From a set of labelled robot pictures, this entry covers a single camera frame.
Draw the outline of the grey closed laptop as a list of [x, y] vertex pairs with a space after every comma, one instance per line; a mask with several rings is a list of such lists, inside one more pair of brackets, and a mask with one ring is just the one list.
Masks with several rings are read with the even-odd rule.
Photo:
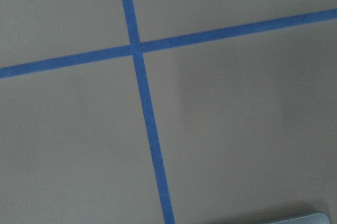
[[330, 224], [329, 217], [321, 212], [306, 213], [300, 216], [272, 220], [271, 224]]

